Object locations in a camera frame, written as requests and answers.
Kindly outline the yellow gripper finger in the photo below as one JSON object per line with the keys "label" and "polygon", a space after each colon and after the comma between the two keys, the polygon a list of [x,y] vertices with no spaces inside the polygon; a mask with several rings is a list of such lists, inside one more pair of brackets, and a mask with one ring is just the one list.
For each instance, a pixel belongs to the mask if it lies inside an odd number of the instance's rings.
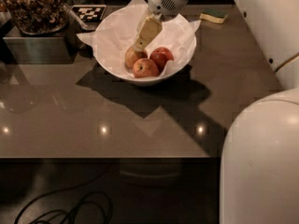
{"label": "yellow gripper finger", "polygon": [[162,31],[161,15],[149,15],[149,29],[145,35],[136,33],[133,48],[136,51],[142,51],[146,46]]}

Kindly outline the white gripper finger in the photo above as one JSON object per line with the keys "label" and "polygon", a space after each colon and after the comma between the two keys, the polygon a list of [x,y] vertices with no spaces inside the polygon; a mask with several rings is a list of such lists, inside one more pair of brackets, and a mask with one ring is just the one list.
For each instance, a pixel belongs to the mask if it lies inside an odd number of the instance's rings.
{"label": "white gripper finger", "polygon": [[149,17],[150,12],[146,9],[141,16],[141,19],[137,25],[136,31],[138,35],[145,35],[147,30],[149,29]]}

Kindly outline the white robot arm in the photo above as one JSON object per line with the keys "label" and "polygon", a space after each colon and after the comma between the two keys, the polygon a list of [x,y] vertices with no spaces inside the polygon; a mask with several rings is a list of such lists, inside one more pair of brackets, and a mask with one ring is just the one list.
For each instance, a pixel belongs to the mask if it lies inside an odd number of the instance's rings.
{"label": "white robot arm", "polygon": [[299,224],[299,0],[234,1],[283,90],[227,133],[220,224]]}

